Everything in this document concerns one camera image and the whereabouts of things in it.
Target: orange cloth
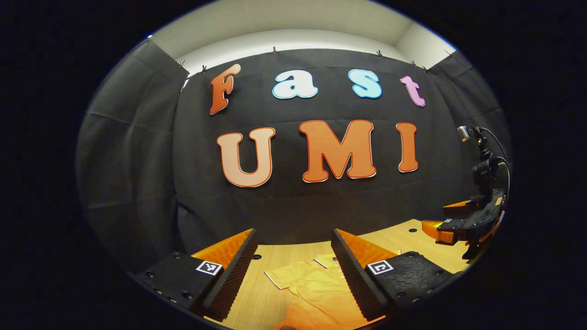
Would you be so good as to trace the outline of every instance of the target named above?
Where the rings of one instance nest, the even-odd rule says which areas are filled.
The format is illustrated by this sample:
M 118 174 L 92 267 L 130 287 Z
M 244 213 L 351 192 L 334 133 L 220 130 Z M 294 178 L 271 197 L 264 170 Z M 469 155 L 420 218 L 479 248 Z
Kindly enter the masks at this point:
M 287 265 L 276 270 L 266 271 L 265 275 L 275 286 L 282 290 L 289 287 L 292 281 L 302 278 L 316 270 L 325 269 L 316 261 L 298 261 L 295 264 Z
M 308 272 L 313 268 L 311 261 L 301 261 L 265 272 L 268 277 L 273 276 L 272 281 L 287 283 L 290 292 L 295 295 L 289 302 L 285 320 L 274 330 L 282 326 L 291 326 L 296 330 L 356 329 L 383 318 L 369 322 L 363 317 L 334 254 L 319 255 L 314 261 L 328 268 Z

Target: orange letter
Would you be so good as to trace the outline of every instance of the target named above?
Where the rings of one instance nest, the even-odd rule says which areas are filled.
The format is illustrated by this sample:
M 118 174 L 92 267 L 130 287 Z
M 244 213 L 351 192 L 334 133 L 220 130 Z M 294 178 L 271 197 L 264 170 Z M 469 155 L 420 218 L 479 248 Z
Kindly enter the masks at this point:
M 236 75 L 241 71 L 241 66 L 235 64 L 228 68 L 223 73 L 220 73 L 210 83 L 212 85 L 212 107 L 210 108 L 210 114 L 219 112 L 228 105 L 228 99 L 224 98 L 224 92 L 230 94 L 232 87 L 234 86 L 234 78 L 229 75 Z
M 326 159 L 332 174 L 342 177 L 351 156 L 347 175 L 352 179 L 372 177 L 377 173 L 371 159 L 371 131 L 373 123 L 367 120 L 353 120 L 342 142 L 323 120 L 310 120 L 299 125 L 299 130 L 308 140 L 308 171 L 303 174 L 305 182 L 322 182 L 328 179 L 328 172 L 322 168 L 322 157 Z
M 242 141 L 242 134 L 228 133 L 219 136 L 216 143 L 220 146 L 224 177 L 233 185 L 245 188 L 258 187 L 267 182 L 272 171 L 271 138 L 274 135 L 275 129 L 271 127 L 254 129 L 249 133 L 257 149 L 257 169 L 253 173 L 241 170 L 238 144 Z
M 416 125 L 399 123 L 396 125 L 396 129 L 402 137 L 402 162 L 397 168 L 400 172 L 415 171 L 418 168 L 418 162 L 416 161 L 416 142 L 414 141 Z

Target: light blue letter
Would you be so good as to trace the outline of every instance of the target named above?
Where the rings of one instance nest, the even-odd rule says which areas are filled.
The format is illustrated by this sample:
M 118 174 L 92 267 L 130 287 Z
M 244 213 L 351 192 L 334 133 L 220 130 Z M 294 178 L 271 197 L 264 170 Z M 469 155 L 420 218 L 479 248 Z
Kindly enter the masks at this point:
M 376 99 L 382 94 L 379 78 L 371 71 L 354 69 L 349 71 L 349 79 L 353 85 L 353 92 L 359 97 Z
M 318 88 L 312 83 L 312 75 L 307 71 L 286 71 L 278 74 L 275 81 L 280 82 L 273 87 L 273 95 L 278 99 L 291 99 L 295 96 L 308 98 L 318 93 Z

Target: black cable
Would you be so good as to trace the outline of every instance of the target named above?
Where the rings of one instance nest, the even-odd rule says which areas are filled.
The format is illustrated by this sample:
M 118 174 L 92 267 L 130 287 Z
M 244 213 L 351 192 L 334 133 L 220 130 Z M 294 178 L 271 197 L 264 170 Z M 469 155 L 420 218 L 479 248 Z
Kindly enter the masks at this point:
M 492 136 L 492 137 L 495 139 L 495 141 L 497 141 L 497 144 L 499 144 L 499 145 L 500 145 L 501 152 L 503 152 L 503 154 L 504 154 L 504 157 L 505 157 L 504 161 L 505 161 L 505 164 L 507 165 L 507 163 L 508 163 L 508 156 L 505 154 L 504 147 L 501 145 L 501 143 L 500 143 L 500 141 L 497 139 L 497 137 L 496 137 L 496 136 L 495 136 L 495 135 L 494 135 L 494 134 L 493 134 L 493 133 L 492 133 L 490 130 L 486 129 L 485 127 L 479 127 L 479 130 L 486 130 L 486 131 L 487 131 L 487 133 L 491 134 L 491 136 Z
M 496 156 L 496 159 L 501 159 L 505 164 L 506 169 L 508 170 L 508 194 L 507 196 L 505 196 L 505 200 L 508 200 L 508 198 L 510 197 L 510 166 L 508 165 L 508 162 L 505 158 L 501 157 L 501 156 Z

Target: wooden floor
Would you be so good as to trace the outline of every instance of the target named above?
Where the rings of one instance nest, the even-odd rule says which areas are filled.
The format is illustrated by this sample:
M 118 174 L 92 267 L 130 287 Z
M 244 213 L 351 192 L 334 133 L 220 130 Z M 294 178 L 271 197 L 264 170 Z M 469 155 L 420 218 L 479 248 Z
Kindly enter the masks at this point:
M 390 251 L 419 252 L 452 273 L 468 267 L 466 261 L 461 259 L 467 251 L 463 241 L 457 242 L 455 246 L 436 244 L 433 238 L 422 232 L 421 222 L 418 220 L 410 220 L 359 237 Z M 236 330 L 273 329 L 285 319 L 289 300 L 294 295 L 288 289 L 279 290 L 263 272 L 329 253 L 334 253 L 330 241 L 295 245 L 259 245 L 256 254 L 260 254 L 262 258 L 251 261 L 228 318 L 220 324 Z

